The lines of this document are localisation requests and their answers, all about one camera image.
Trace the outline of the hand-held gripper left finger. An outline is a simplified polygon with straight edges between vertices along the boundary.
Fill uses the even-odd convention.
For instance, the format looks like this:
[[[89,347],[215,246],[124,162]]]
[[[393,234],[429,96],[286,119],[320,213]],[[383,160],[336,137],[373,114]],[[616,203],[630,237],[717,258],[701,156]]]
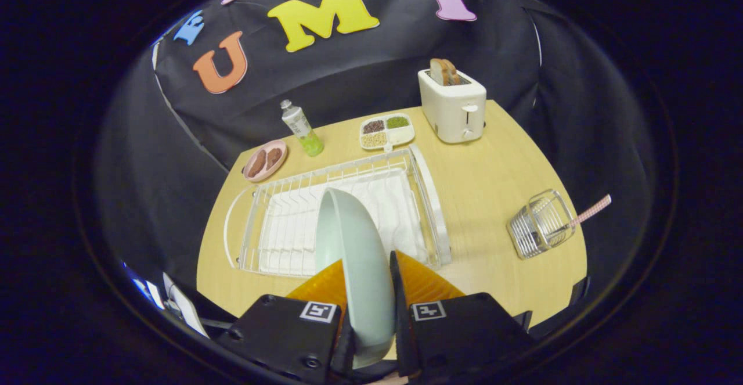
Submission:
[[[253,365],[298,382],[348,382],[355,343],[346,303],[344,269],[337,260],[287,297],[258,297],[217,342]]]

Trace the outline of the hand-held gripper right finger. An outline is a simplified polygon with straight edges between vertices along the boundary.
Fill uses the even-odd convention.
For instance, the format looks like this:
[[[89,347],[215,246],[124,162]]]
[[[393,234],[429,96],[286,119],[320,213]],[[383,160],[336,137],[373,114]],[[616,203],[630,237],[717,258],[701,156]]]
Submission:
[[[390,254],[399,372],[409,380],[500,378],[535,340],[489,293],[466,294],[401,251]]]

